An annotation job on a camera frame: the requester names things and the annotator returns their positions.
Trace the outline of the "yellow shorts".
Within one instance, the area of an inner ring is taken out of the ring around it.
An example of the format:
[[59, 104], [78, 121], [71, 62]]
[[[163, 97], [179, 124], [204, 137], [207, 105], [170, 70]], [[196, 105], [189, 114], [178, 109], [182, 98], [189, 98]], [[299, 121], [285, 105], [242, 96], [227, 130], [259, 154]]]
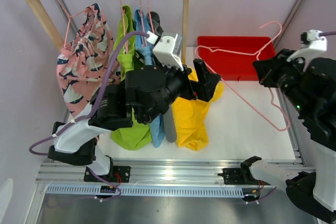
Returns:
[[178, 97], [172, 104], [178, 147], [200, 151], [209, 144], [205, 119], [212, 103], [221, 98], [224, 84], [219, 82], [210, 101]]

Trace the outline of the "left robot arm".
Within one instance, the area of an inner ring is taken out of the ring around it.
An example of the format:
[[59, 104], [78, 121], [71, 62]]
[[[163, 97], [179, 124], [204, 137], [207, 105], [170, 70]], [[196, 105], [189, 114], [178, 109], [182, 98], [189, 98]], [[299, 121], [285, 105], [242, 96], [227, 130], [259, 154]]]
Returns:
[[134, 122], [150, 124], [165, 114], [178, 98], [210, 101], [220, 75], [208, 70], [201, 59], [193, 61], [197, 80], [190, 80], [192, 70], [183, 66], [143, 66], [128, 71], [119, 84], [101, 86], [98, 93], [72, 122], [54, 124], [54, 143], [48, 158], [87, 171], [102, 182], [114, 176], [113, 160], [104, 155], [97, 136], [131, 128]]

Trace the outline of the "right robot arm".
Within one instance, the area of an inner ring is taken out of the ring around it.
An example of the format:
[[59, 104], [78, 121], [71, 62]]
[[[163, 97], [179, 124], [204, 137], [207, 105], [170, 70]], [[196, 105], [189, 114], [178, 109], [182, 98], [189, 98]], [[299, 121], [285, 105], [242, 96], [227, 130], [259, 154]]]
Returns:
[[260, 180], [284, 191], [300, 210], [326, 223], [335, 223], [335, 60], [317, 57], [306, 62], [293, 50], [283, 49], [273, 58], [255, 61], [259, 83], [278, 88], [297, 111], [308, 132], [299, 142], [312, 172], [292, 172], [253, 156], [240, 165], [240, 179]]

